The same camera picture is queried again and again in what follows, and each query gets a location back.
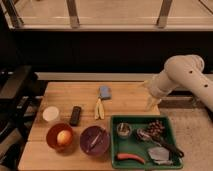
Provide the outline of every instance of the red chili pepper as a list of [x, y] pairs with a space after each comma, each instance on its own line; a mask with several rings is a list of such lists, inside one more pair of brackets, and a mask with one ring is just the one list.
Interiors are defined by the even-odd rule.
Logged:
[[141, 162], [143, 164], [146, 163], [146, 161], [142, 157], [140, 157], [140, 156], [138, 156], [136, 154], [131, 154], [131, 153], [118, 153], [117, 154], [117, 159], [118, 160], [133, 159], [133, 160], [137, 160], [137, 161], [139, 161], [139, 162]]

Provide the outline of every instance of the orange bowl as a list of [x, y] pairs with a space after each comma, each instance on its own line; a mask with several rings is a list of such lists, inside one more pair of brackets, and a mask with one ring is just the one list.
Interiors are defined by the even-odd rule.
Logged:
[[53, 125], [46, 136], [49, 147], [60, 151], [69, 147], [73, 140], [72, 127], [67, 123], [57, 123]]

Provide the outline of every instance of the black wall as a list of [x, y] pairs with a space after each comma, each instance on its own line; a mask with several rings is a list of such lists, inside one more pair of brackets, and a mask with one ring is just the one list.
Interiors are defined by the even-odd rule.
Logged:
[[213, 32], [14, 31], [23, 61], [40, 71], [159, 72], [178, 54], [198, 54], [213, 70]]
[[0, 69], [5, 67], [14, 68], [20, 62], [16, 45], [11, 37], [0, 6]]

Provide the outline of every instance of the black chair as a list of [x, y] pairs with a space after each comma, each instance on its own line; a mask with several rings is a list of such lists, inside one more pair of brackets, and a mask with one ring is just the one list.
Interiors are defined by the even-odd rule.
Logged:
[[37, 75], [31, 66], [20, 66], [12, 75], [1, 72], [0, 83], [3, 84], [0, 89], [0, 142], [15, 128], [27, 140], [25, 122], [33, 120], [35, 115], [25, 117], [24, 114], [30, 103], [38, 105], [35, 99], [39, 91]]

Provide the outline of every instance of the purple bowl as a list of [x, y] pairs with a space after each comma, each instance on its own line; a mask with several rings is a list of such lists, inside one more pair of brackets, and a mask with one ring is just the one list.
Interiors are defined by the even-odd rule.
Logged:
[[109, 133], [100, 126], [86, 128], [80, 136], [80, 147], [90, 156], [103, 155], [110, 145]]

